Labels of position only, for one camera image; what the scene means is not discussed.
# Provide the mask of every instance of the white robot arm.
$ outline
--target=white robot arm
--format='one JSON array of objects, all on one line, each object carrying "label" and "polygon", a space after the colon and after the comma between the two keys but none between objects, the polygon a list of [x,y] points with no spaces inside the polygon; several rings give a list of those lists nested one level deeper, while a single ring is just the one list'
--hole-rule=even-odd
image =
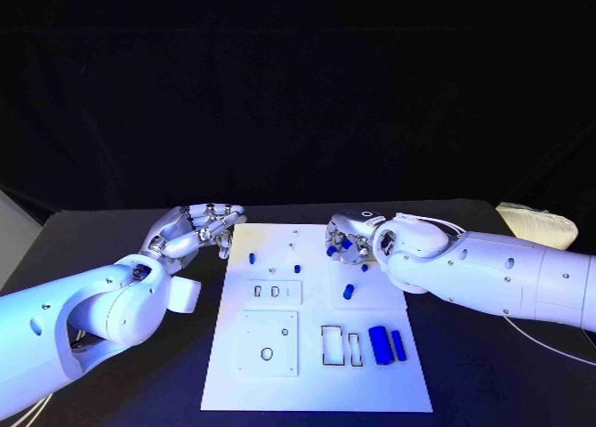
[{"label": "white robot arm", "polygon": [[[172,275],[202,246],[227,258],[227,227],[244,221],[241,206],[175,207],[139,254],[0,298],[0,420],[143,342],[166,310],[192,313],[201,284]],[[75,342],[67,325],[87,333]]]},{"label": "white robot arm", "polygon": [[[447,235],[430,222],[453,230]],[[404,213],[342,211],[326,229],[328,255],[374,257],[392,284],[473,310],[596,332],[596,256],[572,254]]]}]

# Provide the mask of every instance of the white board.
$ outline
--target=white board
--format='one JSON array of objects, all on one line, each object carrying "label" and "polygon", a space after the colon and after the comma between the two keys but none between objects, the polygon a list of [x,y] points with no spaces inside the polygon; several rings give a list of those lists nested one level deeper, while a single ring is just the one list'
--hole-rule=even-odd
[{"label": "white board", "polygon": [[[431,412],[402,292],[388,282],[375,263],[362,272],[358,266],[330,262],[323,235],[322,225],[235,226],[202,410]],[[254,264],[248,262],[250,253]],[[293,286],[299,281],[299,301],[253,302],[250,290],[258,280],[276,281],[279,287]],[[342,298],[345,282],[355,286],[351,300]],[[284,363],[290,362],[281,361],[283,368],[274,368],[276,372],[260,358],[260,351],[271,345],[264,337],[276,334],[279,327],[268,333],[260,332],[261,341],[253,343],[248,354],[243,354],[238,336],[247,330],[247,311],[267,318],[268,322],[261,322],[270,325],[277,322],[274,316],[281,316],[274,313],[297,314],[297,370],[289,371],[293,376],[283,376]],[[342,328],[343,366],[322,364],[322,326]],[[388,333],[400,331],[405,361],[395,359],[385,366],[375,364],[368,339],[368,329],[374,326],[385,326]],[[358,334],[361,367],[351,367],[348,334]],[[290,351],[284,349],[284,342],[274,341],[273,345]],[[247,375],[244,364],[254,369]]]}]

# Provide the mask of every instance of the dark table surface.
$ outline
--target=dark table surface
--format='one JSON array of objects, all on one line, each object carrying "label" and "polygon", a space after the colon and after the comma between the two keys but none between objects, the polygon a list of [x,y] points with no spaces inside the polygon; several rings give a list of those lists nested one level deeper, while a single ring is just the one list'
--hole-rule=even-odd
[{"label": "dark table surface", "polygon": [[[351,206],[376,210],[387,217],[395,212],[430,216],[467,230],[512,236],[492,206],[463,199],[256,206],[245,214],[248,222],[323,224],[338,210]],[[163,212],[55,214],[1,294],[111,264],[135,253]],[[204,285],[194,314],[168,311],[152,337],[54,393],[34,426],[596,426],[596,367],[538,346],[502,318],[443,302],[431,294],[407,294],[405,301],[433,414],[201,412],[227,267],[217,250],[205,249],[179,274]],[[555,329],[555,334],[558,331],[580,354],[585,347],[582,333],[565,326]],[[8,418],[0,426],[16,418]]]}]

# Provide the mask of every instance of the blue block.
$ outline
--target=blue block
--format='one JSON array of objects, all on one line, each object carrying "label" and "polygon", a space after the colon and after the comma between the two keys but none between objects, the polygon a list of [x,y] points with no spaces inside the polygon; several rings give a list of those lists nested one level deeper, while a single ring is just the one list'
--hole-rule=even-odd
[{"label": "blue block", "polygon": [[391,331],[392,347],[395,348],[395,355],[398,360],[405,360],[405,352],[402,351],[402,339],[400,332]]},{"label": "blue block", "polygon": [[374,326],[368,329],[368,333],[376,365],[388,365],[392,363],[392,352],[389,337],[387,336],[387,329],[384,326]]},{"label": "blue block", "polygon": [[342,295],[345,300],[349,300],[352,298],[353,291],[355,291],[355,287],[352,285],[346,285],[343,290],[343,295]]}]

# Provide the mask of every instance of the black curtain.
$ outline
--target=black curtain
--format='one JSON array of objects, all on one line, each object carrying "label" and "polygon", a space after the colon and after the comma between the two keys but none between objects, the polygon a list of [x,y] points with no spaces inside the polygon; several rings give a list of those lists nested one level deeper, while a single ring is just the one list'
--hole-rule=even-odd
[{"label": "black curtain", "polygon": [[8,7],[0,186],[37,217],[470,197],[596,234],[596,4]]}]

